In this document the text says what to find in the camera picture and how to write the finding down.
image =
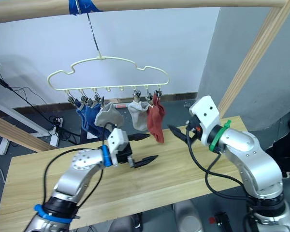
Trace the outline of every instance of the gray sock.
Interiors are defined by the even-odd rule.
[[[101,108],[95,119],[95,125],[98,127],[104,127],[107,122],[116,124],[118,128],[121,128],[124,124],[124,117],[115,108],[112,102]],[[111,125],[107,125],[106,128],[109,131],[113,130]]]
[[[147,109],[149,107],[148,102],[133,101],[128,105],[128,110],[132,117],[133,127],[139,131],[147,130]]]

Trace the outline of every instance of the floor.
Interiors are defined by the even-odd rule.
[[[163,102],[166,109],[166,116],[163,121],[163,128],[167,128],[167,124],[173,124],[175,126],[182,126],[185,124],[186,120],[190,117],[188,112],[189,105],[193,104],[194,100],[183,100],[183,101],[168,101]],[[127,109],[120,109],[121,114],[125,118],[125,124],[123,130],[125,130],[128,134],[133,134],[136,131],[132,126],[131,116]],[[56,111],[45,113],[46,116],[60,116],[64,118],[63,127],[67,130],[70,130],[75,133],[80,133],[80,123],[81,120],[75,110],[66,110],[66,111]],[[49,128],[50,125],[44,121],[37,114],[27,114],[29,119],[38,123],[39,125]],[[25,125],[19,123],[18,121],[12,119],[7,116],[4,117],[5,120],[17,125],[18,127],[24,129],[27,132],[33,132],[30,128]],[[268,148],[274,141],[278,140],[286,133],[289,132],[288,128],[288,120],[290,119],[290,113],[281,118],[278,122],[276,122],[271,127],[261,130],[261,131],[251,131],[255,134],[262,146],[263,149]],[[43,138],[45,141],[50,141],[50,136]],[[67,141],[60,141],[59,147],[67,147],[72,146],[71,143]],[[9,168],[9,164],[11,161],[11,157],[20,156],[24,154],[33,153],[31,150],[24,148],[22,146],[17,146],[15,144],[11,144],[8,148],[7,154],[0,156],[0,168],[3,170],[4,176],[7,175],[7,171]],[[2,177],[0,175],[0,199],[3,191],[4,183],[2,181]],[[231,188],[225,190],[226,194],[237,195],[241,193],[240,188]],[[284,192],[287,201],[290,204],[290,179],[284,180]],[[230,204],[230,200],[225,200],[217,197],[214,194],[208,194],[205,196],[201,196],[195,199],[192,199],[194,204],[196,205],[201,221],[203,223],[205,232],[220,232],[222,231],[216,224],[210,224],[209,218],[213,217],[215,214],[219,212],[226,212],[229,216],[230,223],[233,231],[241,231],[242,226],[242,217],[245,213],[245,203],[237,202],[236,204]],[[172,207],[170,205],[160,207],[157,209],[149,210],[143,213],[143,223],[144,223],[144,232],[160,232],[160,231],[168,231],[168,232],[176,232],[176,225],[174,220],[174,214],[172,211]],[[107,232],[108,228],[111,224],[111,221],[99,223],[92,227],[94,232]],[[90,231],[90,228],[80,228],[78,232],[87,232]]]

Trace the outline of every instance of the clothes hanger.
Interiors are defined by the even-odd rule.
[[[99,51],[97,41],[95,39],[95,35],[93,33],[93,28],[92,28],[92,24],[91,24],[91,21],[90,21],[90,18],[89,18],[89,14],[87,14],[87,17],[88,17],[89,25],[90,25],[90,28],[91,28],[92,36],[93,36],[93,39],[94,39],[94,42],[95,42],[95,45],[96,45],[96,48],[97,48],[97,51],[98,51],[98,56],[95,57],[95,58],[89,58],[89,59],[80,60],[78,62],[75,62],[75,63],[71,64],[71,71],[70,72],[67,72],[67,71],[64,71],[64,70],[58,70],[58,71],[53,72],[52,74],[50,74],[47,77],[47,82],[48,82],[49,86],[52,89],[59,90],[59,91],[65,91],[65,92],[67,92],[67,91],[70,92],[70,90],[79,90],[79,91],[82,90],[82,91],[84,91],[84,89],[92,89],[94,92],[96,92],[96,90],[98,88],[104,88],[104,89],[106,89],[107,91],[110,92],[111,88],[119,88],[121,91],[123,91],[125,87],[132,87],[134,90],[136,90],[136,87],[145,87],[146,89],[148,89],[149,86],[157,86],[158,88],[161,88],[162,85],[167,85],[169,83],[170,77],[169,77],[168,73],[165,70],[163,70],[163,69],[160,69],[160,68],[157,68],[157,67],[153,67],[153,66],[148,66],[148,65],[144,66],[143,68],[140,68],[140,67],[138,67],[136,62],[134,62],[132,60],[129,60],[129,59],[119,58],[119,57],[102,56],[100,51]],[[122,86],[99,86],[99,87],[76,87],[76,88],[56,88],[56,87],[53,87],[53,85],[50,82],[51,78],[53,76],[55,76],[56,74],[58,74],[58,73],[64,73],[66,75],[71,75],[71,74],[75,73],[74,67],[76,65],[80,64],[80,63],[85,63],[85,62],[94,61],[94,60],[105,60],[105,59],[115,59],[115,60],[121,60],[121,61],[132,63],[132,64],[134,64],[135,68],[137,70],[140,70],[140,71],[145,71],[146,69],[157,70],[157,71],[163,73],[164,75],[166,75],[167,81],[164,82],[164,83],[156,83],[156,84],[122,85]]]

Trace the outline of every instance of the silver robot arm segment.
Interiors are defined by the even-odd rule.
[[[25,232],[68,232],[72,220],[79,218],[76,215],[80,207],[77,203],[97,171],[125,162],[134,167],[125,131],[114,128],[108,144],[109,149],[102,145],[99,149],[83,149],[74,155],[70,168],[55,185],[49,200],[43,205],[35,205],[37,213]]]
[[[220,125],[219,111],[212,98],[205,96],[189,109],[192,116],[187,130],[193,131],[203,145],[223,153],[238,168],[244,188],[255,202],[250,223],[253,232],[290,232],[290,209],[284,200],[282,173],[277,163],[260,147],[256,136]],[[178,132],[173,133],[180,139]]]

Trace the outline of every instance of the wooden frame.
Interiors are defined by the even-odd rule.
[[[69,14],[67,0],[51,2],[50,4],[49,0],[0,1],[0,23]],[[227,112],[290,13],[290,0],[94,0],[94,3],[102,11],[224,6],[271,7],[253,45],[218,106],[220,117]]]
[[[54,146],[34,137],[2,118],[0,118],[0,136],[36,152],[56,149]]]

